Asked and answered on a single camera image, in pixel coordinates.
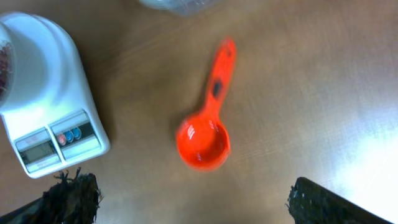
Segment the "brown tabletop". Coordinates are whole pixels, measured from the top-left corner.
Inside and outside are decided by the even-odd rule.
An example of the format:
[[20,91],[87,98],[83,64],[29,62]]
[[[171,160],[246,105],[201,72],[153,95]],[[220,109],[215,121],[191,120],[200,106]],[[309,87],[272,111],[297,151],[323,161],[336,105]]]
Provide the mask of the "brown tabletop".
[[[284,203],[300,176],[398,222],[396,0],[230,0],[192,17],[134,0],[2,0],[0,11],[47,17],[80,51],[111,140],[78,165],[104,193],[98,223],[293,223]],[[232,155],[197,172],[174,132],[227,35],[238,48],[221,110]],[[0,142],[5,214],[56,180],[28,178],[4,128]]]

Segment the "red measuring spoon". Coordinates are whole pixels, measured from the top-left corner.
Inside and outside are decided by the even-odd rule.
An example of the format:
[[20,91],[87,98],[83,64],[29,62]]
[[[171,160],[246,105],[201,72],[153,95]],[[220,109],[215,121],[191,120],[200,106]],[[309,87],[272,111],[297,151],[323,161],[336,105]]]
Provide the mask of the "red measuring spoon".
[[204,107],[183,121],[177,131],[178,152],[193,168],[216,169],[231,152],[228,133],[218,114],[231,81],[235,58],[234,41],[224,40],[208,81]]

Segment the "scale button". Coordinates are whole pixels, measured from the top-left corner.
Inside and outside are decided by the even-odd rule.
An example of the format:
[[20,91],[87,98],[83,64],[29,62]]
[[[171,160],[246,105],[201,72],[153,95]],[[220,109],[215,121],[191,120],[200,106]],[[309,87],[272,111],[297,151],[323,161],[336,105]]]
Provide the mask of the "scale button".
[[76,140],[79,140],[81,138],[80,128],[73,128],[72,129],[72,134],[75,136]]
[[58,140],[58,143],[59,143],[61,146],[64,146],[64,145],[67,143],[67,139],[66,139],[65,135],[63,135],[63,134],[59,134],[59,135],[57,136],[57,140]]
[[73,134],[70,131],[67,131],[64,133],[65,137],[67,138],[68,142],[72,142],[73,141]]

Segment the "spoon handle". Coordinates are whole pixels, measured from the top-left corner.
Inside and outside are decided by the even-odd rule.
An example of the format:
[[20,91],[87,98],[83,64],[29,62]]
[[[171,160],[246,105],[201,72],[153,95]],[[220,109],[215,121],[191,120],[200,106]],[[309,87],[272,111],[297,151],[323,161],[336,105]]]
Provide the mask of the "spoon handle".
[[236,59],[236,46],[232,39],[226,39],[218,49],[213,70],[206,90],[203,112],[218,118],[218,114],[231,82]]

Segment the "white kitchen scale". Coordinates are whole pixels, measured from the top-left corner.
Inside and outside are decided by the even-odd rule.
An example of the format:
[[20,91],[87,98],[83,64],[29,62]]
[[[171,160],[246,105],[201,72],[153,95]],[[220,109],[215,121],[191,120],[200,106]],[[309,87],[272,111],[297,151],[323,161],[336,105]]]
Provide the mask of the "white kitchen scale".
[[75,44],[40,16],[0,16],[0,113],[31,178],[110,148]]

